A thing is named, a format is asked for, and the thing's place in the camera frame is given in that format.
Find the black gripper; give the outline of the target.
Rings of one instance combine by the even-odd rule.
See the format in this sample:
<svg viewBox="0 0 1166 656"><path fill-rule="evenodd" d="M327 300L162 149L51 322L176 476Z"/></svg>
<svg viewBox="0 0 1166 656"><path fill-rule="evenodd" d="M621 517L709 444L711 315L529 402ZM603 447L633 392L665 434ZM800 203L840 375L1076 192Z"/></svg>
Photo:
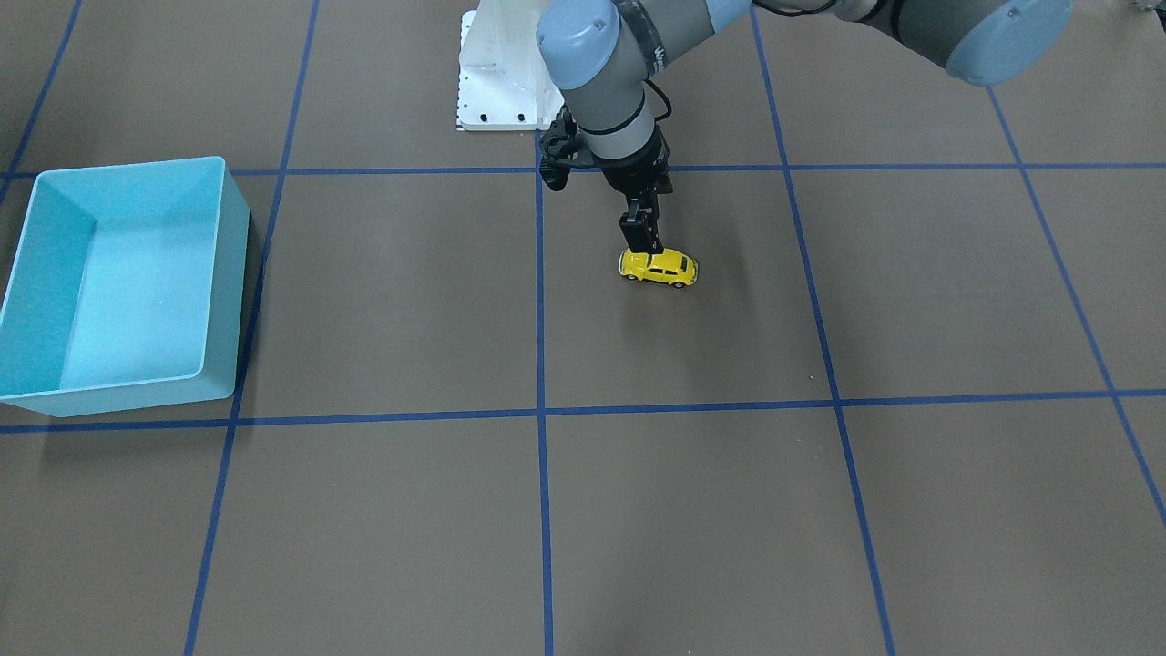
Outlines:
<svg viewBox="0 0 1166 656"><path fill-rule="evenodd" d="M659 195L673 192L670 183L670 150L661 128L654 128L649 140L637 151L623 158L600 158L600 174L609 186L635 202L645 211L625 211L619 217L619 230L628 251L662 254L665 248L658 232Z"/></svg>

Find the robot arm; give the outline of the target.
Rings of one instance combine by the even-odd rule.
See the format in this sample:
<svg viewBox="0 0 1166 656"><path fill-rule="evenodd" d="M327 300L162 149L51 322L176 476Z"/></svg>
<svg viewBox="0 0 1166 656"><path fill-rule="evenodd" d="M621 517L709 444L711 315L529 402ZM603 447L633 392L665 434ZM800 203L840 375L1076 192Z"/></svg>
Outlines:
<svg viewBox="0 0 1166 656"><path fill-rule="evenodd" d="M554 1L536 45L566 103L540 141L553 191L596 168L620 192L628 251L659 254L659 197L670 192L668 147L646 92L670 63L753 8L782 17L833 14L870 26L944 69L991 87L1021 75L1069 22L1070 1Z"/></svg>

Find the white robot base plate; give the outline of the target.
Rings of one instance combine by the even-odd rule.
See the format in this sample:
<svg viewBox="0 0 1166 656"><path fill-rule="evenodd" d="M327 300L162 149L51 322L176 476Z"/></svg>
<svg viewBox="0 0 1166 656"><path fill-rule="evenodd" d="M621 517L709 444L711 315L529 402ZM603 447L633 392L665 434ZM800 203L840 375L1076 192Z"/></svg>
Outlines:
<svg viewBox="0 0 1166 656"><path fill-rule="evenodd" d="M538 51L549 1L479 1L461 20L457 113L462 131L546 131L563 99Z"/></svg>

